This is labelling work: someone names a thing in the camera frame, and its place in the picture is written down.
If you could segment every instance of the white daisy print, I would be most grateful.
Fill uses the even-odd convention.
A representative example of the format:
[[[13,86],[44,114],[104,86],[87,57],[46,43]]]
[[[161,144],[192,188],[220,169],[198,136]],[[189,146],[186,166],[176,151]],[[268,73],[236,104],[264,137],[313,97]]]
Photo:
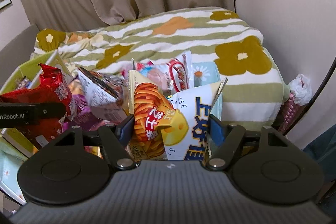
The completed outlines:
[[[10,170],[9,170],[9,168],[7,168],[7,169],[5,169],[4,171],[3,171],[3,174],[2,174],[2,179],[8,179],[8,177],[9,177],[9,172],[10,172]]]
[[[51,34],[48,34],[46,37],[45,37],[45,39],[46,39],[46,41],[48,42],[48,43],[51,43],[52,41],[53,41],[53,36],[51,35]]]
[[[207,76],[210,76],[209,70],[207,69],[207,67],[199,67],[196,66],[196,69],[194,69],[194,75],[201,79],[202,81],[206,81],[207,80]]]

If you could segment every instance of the white plastic bag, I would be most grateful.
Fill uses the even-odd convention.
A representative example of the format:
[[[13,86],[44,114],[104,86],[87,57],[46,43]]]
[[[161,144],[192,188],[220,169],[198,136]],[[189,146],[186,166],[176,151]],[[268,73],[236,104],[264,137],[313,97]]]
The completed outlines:
[[[294,103],[299,106],[308,104],[313,97],[310,80],[302,74],[299,74],[288,85],[291,93],[294,95]]]

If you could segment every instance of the red snack bag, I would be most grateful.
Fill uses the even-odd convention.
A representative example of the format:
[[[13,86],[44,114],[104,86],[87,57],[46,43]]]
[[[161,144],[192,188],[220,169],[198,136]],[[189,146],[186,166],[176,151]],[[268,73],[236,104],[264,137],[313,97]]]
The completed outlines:
[[[63,103],[67,113],[61,119],[41,119],[36,125],[27,125],[17,129],[37,148],[42,148],[63,132],[64,119],[71,121],[77,115],[75,100],[65,82],[60,69],[39,64],[43,70],[41,84],[33,89],[15,90],[0,96],[5,103]]]

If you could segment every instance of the black cable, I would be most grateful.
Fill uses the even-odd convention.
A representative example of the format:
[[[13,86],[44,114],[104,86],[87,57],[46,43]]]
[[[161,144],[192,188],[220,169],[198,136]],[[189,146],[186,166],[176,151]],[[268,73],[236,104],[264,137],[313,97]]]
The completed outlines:
[[[304,108],[304,110],[301,112],[301,114],[295,119],[295,121],[290,125],[290,127],[285,131],[284,136],[286,136],[288,134],[288,132],[290,132],[293,127],[299,122],[299,120],[302,119],[302,117],[308,112],[308,110],[311,108],[311,106],[315,103],[317,97],[321,94],[322,90],[324,89],[324,87],[326,86],[326,84],[328,83],[328,81],[330,80],[331,76],[333,75],[334,71],[336,69],[336,57],[334,62],[332,63],[327,75],[324,77],[321,85],[319,86],[319,88],[317,89],[317,92],[314,94],[313,98],[309,101],[309,103],[306,105],[306,107]]]

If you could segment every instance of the floral pattern blanket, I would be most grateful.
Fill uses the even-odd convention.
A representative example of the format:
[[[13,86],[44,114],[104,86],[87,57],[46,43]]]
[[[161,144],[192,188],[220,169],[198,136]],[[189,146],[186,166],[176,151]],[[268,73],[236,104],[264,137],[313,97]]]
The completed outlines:
[[[218,7],[175,10],[88,32],[45,29],[32,57],[54,49],[74,75],[77,67],[118,73],[131,58],[159,64],[191,50],[194,63],[214,61],[228,78],[222,120],[248,130],[273,123],[286,90],[260,31]],[[194,72],[209,77],[206,67]]]

